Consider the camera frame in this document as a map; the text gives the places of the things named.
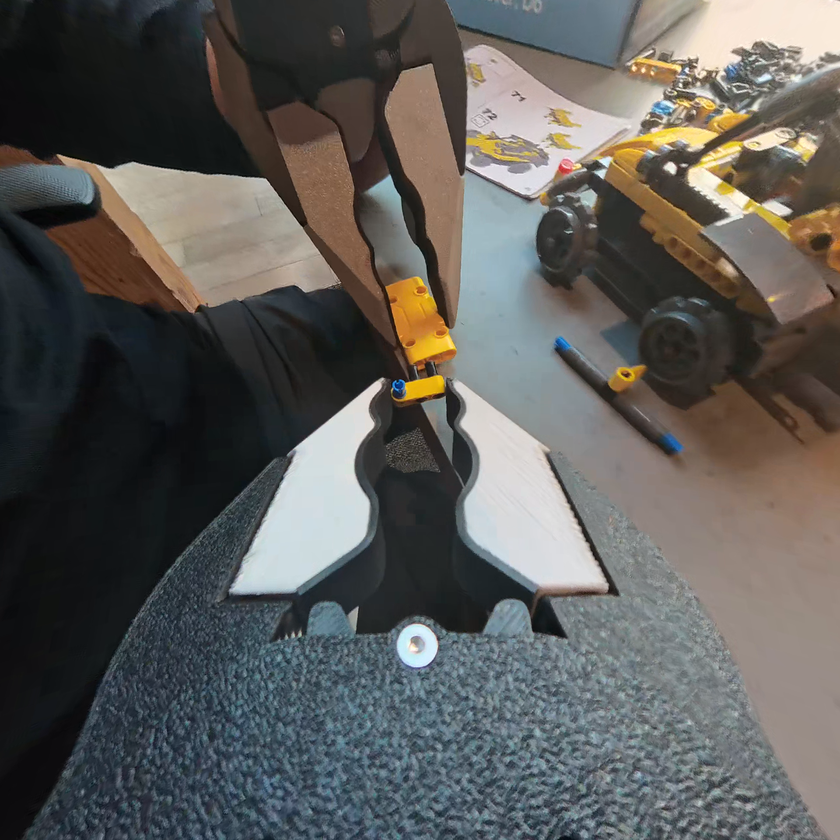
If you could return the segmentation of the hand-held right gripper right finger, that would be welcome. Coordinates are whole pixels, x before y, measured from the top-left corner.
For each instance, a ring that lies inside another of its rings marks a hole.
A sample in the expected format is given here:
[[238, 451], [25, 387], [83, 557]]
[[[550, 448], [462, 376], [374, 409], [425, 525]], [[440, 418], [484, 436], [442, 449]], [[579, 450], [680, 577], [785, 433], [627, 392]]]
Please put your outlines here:
[[479, 603], [603, 595], [610, 582], [550, 450], [459, 380], [446, 382], [455, 503], [455, 578]]

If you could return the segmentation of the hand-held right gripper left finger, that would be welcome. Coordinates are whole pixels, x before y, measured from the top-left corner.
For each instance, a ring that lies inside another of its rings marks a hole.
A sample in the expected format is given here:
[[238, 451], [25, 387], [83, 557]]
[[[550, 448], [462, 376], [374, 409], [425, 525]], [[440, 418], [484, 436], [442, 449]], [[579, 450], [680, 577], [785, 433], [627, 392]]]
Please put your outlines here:
[[391, 388], [374, 381], [290, 451], [228, 597], [363, 603], [385, 572], [376, 484]]

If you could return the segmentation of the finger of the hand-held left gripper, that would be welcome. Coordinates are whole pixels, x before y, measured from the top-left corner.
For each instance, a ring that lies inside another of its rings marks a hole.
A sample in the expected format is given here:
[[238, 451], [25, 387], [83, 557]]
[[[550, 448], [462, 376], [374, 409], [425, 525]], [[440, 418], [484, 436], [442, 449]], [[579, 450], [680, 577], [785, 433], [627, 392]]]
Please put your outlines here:
[[466, 86], [456, 91], [456, 137], [449, 129], [434, 64], [404, 68], [383, 95], [377, 139], [413, 221], [413, 241], [446, 327], [459, 309], [465, 202]]
[[302, 226], [370, 325], [395, 348], [398, 341], [385, 285], [356, 215], [356, 189], [340, 129], [301, 102], [267, 113]]

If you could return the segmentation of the yellow rectangular building panel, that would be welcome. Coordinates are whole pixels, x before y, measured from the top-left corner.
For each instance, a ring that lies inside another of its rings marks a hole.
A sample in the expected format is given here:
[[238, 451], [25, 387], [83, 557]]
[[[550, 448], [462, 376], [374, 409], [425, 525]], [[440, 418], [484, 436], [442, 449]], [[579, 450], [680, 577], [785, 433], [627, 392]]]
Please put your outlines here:
[[429, 289], [420, 277], [387, 287], [396, 336], [408, 366], [446, 363], [457, 354], [455, 343]]

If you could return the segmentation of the short yellow beam with pins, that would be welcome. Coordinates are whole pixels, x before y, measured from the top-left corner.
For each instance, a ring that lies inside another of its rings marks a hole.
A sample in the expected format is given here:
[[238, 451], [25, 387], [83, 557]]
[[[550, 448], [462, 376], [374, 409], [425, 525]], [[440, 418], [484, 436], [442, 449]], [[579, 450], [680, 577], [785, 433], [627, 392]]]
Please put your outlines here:
[[413, 365], [407, 380], [394, 379], [390, 392], [395, 406], [413, 406], [444, 397], [446, 380], [437, 364], [427, 360], [423, 367]]

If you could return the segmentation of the person's left forearm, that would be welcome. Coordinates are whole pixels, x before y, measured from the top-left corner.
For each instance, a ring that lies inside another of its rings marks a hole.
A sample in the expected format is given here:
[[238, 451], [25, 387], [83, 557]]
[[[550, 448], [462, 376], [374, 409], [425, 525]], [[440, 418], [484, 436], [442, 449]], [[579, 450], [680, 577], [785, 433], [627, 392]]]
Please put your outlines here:
[[2, 1], [1, 141], [40, 158], [257, 177], [218, 110], [212, 2]]

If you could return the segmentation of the wooden desk leg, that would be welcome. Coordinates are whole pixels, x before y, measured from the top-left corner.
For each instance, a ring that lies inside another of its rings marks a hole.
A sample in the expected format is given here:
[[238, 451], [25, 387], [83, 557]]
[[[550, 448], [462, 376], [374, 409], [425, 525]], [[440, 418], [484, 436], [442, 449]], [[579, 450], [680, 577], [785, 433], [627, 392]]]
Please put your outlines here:
[[95, 217], [46, 232], [66, 251], [90, 293], [153, 304], [167, 311], [194, 312], [205, 304], [100, 167], [65, 155], [45, 159], [45, 163], [82, 170], [99, 188], [101, 209]]

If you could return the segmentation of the grey mesh chair seat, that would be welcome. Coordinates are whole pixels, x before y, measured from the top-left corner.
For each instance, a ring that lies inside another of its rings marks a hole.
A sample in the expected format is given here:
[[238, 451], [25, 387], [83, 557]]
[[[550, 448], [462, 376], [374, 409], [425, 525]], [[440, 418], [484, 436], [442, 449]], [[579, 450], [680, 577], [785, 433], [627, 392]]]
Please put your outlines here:
[[423, 431], [417, 427], [400, 432], [385, 443], [385, 466], [408, 475], [440, 471]]

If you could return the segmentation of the instruction booklet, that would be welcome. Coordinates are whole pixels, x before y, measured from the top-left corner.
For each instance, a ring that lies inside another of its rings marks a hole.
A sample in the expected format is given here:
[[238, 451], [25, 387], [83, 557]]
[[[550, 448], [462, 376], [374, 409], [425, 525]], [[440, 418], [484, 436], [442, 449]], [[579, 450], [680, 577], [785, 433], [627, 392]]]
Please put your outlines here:
[[631, 128], [562, 97], [488, 45], [465, 52], [465, 71], [466, 167], [520, 198], [537, 198], [564, 161], [588, 162]]

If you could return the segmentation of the grey shaft with yellow lever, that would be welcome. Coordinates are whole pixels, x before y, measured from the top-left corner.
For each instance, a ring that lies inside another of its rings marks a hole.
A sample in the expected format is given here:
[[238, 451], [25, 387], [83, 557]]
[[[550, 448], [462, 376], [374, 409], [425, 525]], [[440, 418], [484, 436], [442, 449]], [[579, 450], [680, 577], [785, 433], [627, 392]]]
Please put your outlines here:
[[658, 420], [645, 414], [628, 396], [635, 384], [643, 380], [646, 365], [622, 365], [606, 374], [563, 337], [554, 340], [553, 349], [572, 372], [650, 444], [667, 456], [682, 454], [684, 448], [677, 437]]

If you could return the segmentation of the blue cardboard box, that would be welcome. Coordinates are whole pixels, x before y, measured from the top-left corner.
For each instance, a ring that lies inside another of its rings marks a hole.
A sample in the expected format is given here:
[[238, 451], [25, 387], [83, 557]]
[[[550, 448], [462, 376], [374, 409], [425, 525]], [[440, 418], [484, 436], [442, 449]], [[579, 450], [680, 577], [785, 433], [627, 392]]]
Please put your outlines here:
[[614, 69], [701, 1], [449, 1], [459, 27]]

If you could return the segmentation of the yellow grey toy vehicle model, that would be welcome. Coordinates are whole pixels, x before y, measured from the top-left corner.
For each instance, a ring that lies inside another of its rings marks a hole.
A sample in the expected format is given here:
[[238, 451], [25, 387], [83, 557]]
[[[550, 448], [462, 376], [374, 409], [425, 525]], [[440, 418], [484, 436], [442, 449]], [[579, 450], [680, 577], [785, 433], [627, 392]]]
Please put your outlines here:
[[737, 383], [790, 434], [838, 431], [838, 62], [747, 113], [618, 143], [560, 178], [543, 276], [587, 275], [637, 325], [635, 358], [687, 410]]

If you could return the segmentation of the pile of small building pieces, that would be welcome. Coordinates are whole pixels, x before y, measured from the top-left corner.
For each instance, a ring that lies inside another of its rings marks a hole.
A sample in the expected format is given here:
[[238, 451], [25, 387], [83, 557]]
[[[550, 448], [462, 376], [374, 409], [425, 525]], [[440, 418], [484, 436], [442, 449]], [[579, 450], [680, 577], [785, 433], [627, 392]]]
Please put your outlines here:
[[698, 56], [676, 56], [673, 50], [650, 46], [633, 59], [671, 61], [683, 65], [683, 70], [671, 84], [662, 85], [659, 99], [644, 115], [637, 133], [709, 128], [715, 119], [749, 113], [787, 85], [839, 61], [837, 51], [824, 52], [812, 61], [803, 60], [803, 54], [799, 46], [757, 40], [749, 47], [734, 48], [725, 66], [713, 67], [703, 66]]

